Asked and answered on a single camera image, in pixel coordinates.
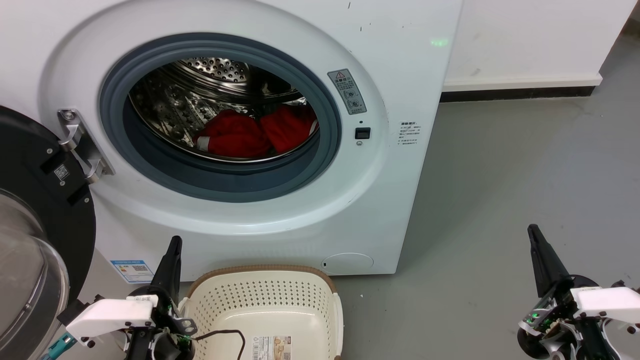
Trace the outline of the grey warning sticker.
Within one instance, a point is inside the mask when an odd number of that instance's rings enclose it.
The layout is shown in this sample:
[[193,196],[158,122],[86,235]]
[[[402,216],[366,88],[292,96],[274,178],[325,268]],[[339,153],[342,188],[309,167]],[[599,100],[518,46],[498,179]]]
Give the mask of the grey warning sticker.
[[362,98],[361,91],[354,77],[347,68],[329,71],[327,76],[338,91],[339,96],[350,116],[364,114],[367,112],[367,107],[364,99]]

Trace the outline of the cream plastic laundry basket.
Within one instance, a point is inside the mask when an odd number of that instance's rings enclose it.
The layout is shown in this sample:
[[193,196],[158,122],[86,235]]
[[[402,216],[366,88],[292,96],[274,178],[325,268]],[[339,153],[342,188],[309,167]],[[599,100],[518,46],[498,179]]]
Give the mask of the cream plastic laundry basket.
[[292,360],[343,360],[338,289],[319,269],[249,265],[210,271],[179,304],[195,321],[193,360],[252,360],[252,337],[292,337]]

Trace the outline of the red garment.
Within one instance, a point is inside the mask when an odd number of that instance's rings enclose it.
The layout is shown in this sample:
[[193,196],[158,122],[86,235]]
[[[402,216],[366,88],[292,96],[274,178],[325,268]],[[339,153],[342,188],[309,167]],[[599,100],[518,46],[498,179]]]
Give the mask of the red garment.
[[318,128],[310,105],[281,104],[258,120],[226,109],[208,121],[192,141],[195,149],[218,157],[262,158],[294,150]]

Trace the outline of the white printed product label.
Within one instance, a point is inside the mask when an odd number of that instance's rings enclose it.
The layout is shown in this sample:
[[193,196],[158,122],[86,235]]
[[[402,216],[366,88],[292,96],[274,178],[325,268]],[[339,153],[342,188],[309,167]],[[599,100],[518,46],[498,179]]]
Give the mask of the white printed product label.
[[292,360],[293,338],[288,335],[253,336],[251,360]]

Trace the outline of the black washer door with glass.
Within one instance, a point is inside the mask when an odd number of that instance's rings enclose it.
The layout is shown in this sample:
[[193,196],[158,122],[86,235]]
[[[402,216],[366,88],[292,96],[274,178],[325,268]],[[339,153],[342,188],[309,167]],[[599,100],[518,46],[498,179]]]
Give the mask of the black washer door with glass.
[[[93,196],[58,141],[0,105],[0,360],[39,360],[93,260]],[[70,171],[62,182],[54,174],[61,164]]]

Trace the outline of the white front-load washing machine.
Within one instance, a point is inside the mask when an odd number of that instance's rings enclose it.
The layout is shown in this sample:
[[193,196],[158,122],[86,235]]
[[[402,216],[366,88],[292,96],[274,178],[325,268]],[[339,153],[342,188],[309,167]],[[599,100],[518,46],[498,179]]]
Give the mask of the white front-load washing machine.
[[[239,265],[321,269],[341,253],[370,256],[392,274],[402,253],[450,61],[462,0],[0,0],[0,106],[60,141],[57,110],[76,109],[115,171],[89,184],[94,250],[142,260],[154,272],[182,238],[182,281]],[[342,116],[336,158],[285,196],[246,203],[176,193],[112,146],[99,114],[103,80],[131,50],[176,34],[234,35],[308,66]],[[327,73],[348,69],[366,112],[348,114]],[[398,123],[422,126],[396,143]],[[370,128],[370,139],[355,139]]]

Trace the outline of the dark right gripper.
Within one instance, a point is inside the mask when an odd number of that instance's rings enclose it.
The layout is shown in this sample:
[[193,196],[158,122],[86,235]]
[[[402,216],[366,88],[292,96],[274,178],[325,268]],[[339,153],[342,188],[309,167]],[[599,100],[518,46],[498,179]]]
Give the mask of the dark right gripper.
[[567,278],[569,272],[537,224],[528,226],[528,238],[541,298],[518,324],[519,347],[536,360],[606,360],[602,318],[577,314],[572,294],[597,283],[587,277]]

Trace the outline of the blue energy label sticker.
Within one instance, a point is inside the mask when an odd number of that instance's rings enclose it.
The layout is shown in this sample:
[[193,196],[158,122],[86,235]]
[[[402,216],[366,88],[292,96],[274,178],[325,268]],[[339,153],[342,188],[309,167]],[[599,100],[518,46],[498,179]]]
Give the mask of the blue energy label sticker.
[[154,278],[144,260],[110,260],[110,263],[129,284],[150,284]]

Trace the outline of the black wall baseboard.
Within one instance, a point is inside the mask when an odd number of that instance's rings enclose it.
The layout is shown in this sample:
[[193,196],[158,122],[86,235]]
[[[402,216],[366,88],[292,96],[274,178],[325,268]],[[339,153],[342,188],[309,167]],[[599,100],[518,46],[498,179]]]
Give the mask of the black wall baseboard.
[[476,101],[537,100],[553,98],[589,97],[596,89],[591,86],[569,86],[555,88],[483,89],[467,91],[444,91],[440,103],[462,103]]

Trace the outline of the small printed text label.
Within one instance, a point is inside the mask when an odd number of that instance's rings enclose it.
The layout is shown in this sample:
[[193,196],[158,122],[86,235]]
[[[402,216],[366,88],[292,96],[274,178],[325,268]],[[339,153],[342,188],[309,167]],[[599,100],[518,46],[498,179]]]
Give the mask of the small printed text label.
[[418,121],[400,121],[395,135],[398,146],[413,146],[420,142],[422,126]]

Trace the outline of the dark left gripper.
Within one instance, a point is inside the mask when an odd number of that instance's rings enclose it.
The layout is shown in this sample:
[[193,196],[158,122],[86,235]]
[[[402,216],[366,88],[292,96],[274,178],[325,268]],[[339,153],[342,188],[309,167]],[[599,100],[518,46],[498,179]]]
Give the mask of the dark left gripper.
[[171,238],[151,285],[144,285],[130,296],[157,296],[157,305],[149,320],[140,325],[126,324],[125,360],[194,360],[195,347],[183,338],[183,328],[176,325],[178,295],[182,271],[182,237]]

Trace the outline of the stainless steel washing machine drum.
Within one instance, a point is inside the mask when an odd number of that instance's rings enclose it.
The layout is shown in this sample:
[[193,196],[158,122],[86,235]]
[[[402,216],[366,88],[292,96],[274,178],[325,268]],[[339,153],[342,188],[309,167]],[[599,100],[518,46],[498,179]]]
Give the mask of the stainless steel washing machine drum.
[[297,148],[259,158],[222,157],[196,149],[194,136],[224,110],[235,110],[258,120],[279,105],[311,106],[280,76],[229,58],[191,57],[165,64],[138,80],[128,98],[139,118],[157,137],[178,150],[215,162],[278,160],[302,150],[320,134],[318,124],[318,129]]

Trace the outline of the round white filter cover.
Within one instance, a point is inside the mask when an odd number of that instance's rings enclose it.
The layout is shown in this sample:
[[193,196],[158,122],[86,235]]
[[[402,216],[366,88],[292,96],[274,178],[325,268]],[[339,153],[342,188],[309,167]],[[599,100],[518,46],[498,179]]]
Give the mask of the round white filter cover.
[[374,259],[356,252],[338,253],[323,259],[320,268],[326,274],[334,276],[352,276],[370,274]]

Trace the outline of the metal washing machine door hinge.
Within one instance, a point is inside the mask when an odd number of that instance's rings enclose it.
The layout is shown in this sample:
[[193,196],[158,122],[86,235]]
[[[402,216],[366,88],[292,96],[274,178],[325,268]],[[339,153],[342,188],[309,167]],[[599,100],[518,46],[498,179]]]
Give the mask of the metal washing machine door hinge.
[[74,108],[62,108],[56,114],[64,133],[58,144],[78,161],[84,179],[93,184],[103,177],[114,176],[111,162],[89,131],[80,112]]

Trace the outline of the grey rubber door gasket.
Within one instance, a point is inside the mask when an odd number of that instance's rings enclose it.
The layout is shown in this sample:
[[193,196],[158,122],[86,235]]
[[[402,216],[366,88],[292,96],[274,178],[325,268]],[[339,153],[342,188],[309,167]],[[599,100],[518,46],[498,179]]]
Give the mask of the grey rubber door gasket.
[[[313,107],[318,137],[291,155],[266,162],[217,162],[160,139],[131,105],[130,91],[154,69],[197,57],[236,60],[281,77]],[[225,203],[277,199],[315,182],[338,155],[343,137],[338,103],[309,66],[263,42],[220,33],[173,34],[133,48],[105,76],[99,114],[111,145],[138,173],[183,196]]]

